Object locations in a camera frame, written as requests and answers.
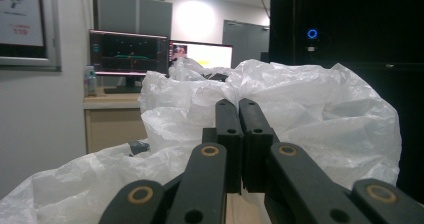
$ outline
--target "computer monitor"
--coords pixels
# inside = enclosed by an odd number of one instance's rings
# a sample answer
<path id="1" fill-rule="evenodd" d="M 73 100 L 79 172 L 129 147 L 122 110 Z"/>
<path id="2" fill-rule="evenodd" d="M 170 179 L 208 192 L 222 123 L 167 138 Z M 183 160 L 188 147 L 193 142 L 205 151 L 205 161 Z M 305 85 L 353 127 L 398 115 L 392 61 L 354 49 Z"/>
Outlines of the computer monitor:
<path id="1" fill-rule="evenodd" d="M 188 57 L 205 68 L 231 68 L 233 46 L 211 43 L 171 40 L 169 42 L 169 61 L 172 64 L 178 57 Z"/>
<path id="2" fill-rule="evenodd" d="M 135 81 L 147 71 L 168 73 L 169 41 L 164 36 L 89 30 L 90 61 L 96 75 L 125 77 L 125 86 L 105 93 L 140 92 Z"/>

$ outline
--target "white wall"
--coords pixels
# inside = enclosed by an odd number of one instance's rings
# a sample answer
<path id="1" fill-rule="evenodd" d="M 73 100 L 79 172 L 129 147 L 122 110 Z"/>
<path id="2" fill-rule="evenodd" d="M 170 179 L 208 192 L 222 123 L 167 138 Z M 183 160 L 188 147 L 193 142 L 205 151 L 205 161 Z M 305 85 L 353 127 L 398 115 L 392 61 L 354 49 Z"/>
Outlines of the white wall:
<path id="1" fill-rule="evenodd" d="M 165 0 L 172 2 L 171 39 L 222 44 L 224 20 L 269 25 L 262 8 L 219 0 Z"/>
<path id="2" fill-rule="evenodd" d="M 0 70 L 0 199 L 30 175 L 86 153 L 82 73 L 88 6 L 82 0 L 58 2 L 62 72 Z"/>

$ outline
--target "blue light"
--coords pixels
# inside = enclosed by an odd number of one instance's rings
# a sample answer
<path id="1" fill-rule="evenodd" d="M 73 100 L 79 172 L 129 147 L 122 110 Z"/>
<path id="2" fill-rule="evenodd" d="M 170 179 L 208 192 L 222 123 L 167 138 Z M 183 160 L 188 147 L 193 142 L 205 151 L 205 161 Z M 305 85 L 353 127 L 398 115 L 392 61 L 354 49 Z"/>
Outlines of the blue light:
<path id="1" fill-rule="evenodd" d="M 307 36 L 308 36 L 309 39 L 316 39 L 318 37 L 317 29 L 309 29 Z"/>

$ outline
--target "monitor stand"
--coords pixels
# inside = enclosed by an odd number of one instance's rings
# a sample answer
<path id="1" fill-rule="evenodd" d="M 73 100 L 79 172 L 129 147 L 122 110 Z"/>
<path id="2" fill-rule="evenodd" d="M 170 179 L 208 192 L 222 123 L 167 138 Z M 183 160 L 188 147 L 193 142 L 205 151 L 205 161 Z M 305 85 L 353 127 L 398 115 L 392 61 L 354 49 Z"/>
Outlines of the monitor stand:
<path id="1" fill-rule="evenodd" d="M 114 88 L 105 88 L 105 94 L 122 94 L 122 93 L 140 93 L 141 86 L 136 86 L 135 82 L 140 77 L 125 77 L 125 86 L 117 86 Z"/>

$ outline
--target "cable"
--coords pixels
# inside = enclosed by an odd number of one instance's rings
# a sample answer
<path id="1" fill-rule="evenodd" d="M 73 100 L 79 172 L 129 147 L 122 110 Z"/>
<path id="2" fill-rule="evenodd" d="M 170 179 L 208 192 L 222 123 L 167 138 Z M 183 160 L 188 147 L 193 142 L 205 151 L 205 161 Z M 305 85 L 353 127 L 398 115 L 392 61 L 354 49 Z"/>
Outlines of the cable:
<path id="1" fill-rule="evenodd" d="M 265 13 L 266 13 L 266 15 L 268 16 L 268 18 L 269 19 L 271 19 L 271 16 L 269 15 L 269 12 L 268 12 L 268 9 L 266 8 L 266 6 L 265 6 L 265 2 L 264 2 L 264 0 L 261 0 L 261 2 L 262 2 L 262 6 L 264 7 L 264 9 L 265 9 Z"/>

